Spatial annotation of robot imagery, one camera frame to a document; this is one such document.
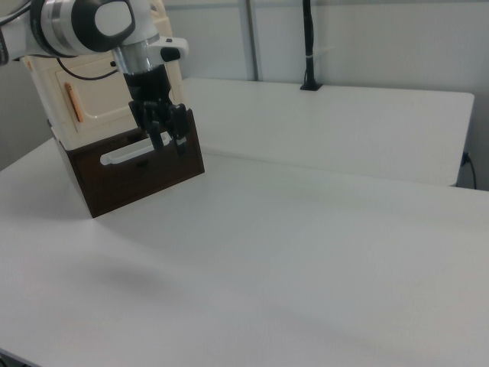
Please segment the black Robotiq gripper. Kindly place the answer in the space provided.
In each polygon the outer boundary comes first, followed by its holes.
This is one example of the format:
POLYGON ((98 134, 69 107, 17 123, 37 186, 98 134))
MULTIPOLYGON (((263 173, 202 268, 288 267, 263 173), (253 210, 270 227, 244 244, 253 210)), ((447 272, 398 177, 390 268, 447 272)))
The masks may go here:
MULTIPOLYGON (((149 136, 155 151, 164 147, 160 136, 160 117, 167 117, 167 106, 171 104, 171 89, 167 70, 164 65, 144 73, 124 74, 131 101, 129 108, 137 126, 149 136)), ((184 104, 171 106, 168 130, 178 155, 186 153, 186 136, 189 123, 184 104)))

